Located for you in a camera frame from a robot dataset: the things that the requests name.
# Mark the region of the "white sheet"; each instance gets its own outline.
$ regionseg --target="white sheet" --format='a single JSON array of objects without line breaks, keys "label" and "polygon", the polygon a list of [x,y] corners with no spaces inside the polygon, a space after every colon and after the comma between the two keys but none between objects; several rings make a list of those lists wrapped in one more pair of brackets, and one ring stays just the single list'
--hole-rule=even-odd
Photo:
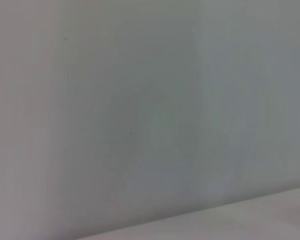
[{"label": "white sheet", "polygon": [[300,188],[82,240],[300,240]]}]

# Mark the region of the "gray wall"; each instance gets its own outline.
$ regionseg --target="gray wall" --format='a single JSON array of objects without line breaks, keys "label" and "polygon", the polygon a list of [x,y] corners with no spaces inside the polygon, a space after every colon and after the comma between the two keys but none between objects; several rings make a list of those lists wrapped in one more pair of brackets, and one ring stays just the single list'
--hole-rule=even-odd
[{"label": "gray wall", "polygon": [[0,240],[296,187],[300,0],[0,0]]}]

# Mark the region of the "white wall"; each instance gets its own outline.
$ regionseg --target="white wall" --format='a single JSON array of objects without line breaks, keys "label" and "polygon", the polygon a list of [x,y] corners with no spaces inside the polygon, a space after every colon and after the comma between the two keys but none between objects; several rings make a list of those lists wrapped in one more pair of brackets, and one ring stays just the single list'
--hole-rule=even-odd
[{"label": "white wall", "polygon": [[298,186],[300,0],[0,0],[0,240]]}]

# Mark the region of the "white surface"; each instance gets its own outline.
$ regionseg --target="white surface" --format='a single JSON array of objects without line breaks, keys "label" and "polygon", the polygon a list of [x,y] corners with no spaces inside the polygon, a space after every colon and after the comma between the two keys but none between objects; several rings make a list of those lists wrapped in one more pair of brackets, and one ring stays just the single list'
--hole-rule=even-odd
[{"label": "white surface", "polygon": [[300,188],[82,240],[300,240]]},{"label": "white surface", "polygon": [[0,0],[0,240],[295,186],[300,0]]}]

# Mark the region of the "wall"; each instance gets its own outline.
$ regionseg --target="wall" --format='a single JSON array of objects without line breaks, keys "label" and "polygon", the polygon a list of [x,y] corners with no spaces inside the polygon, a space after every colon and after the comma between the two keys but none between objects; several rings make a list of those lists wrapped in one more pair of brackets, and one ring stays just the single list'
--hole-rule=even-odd
[{"label": "wall", "polygon": [[300,0],[0,1],[0,240],[299,186]]}]

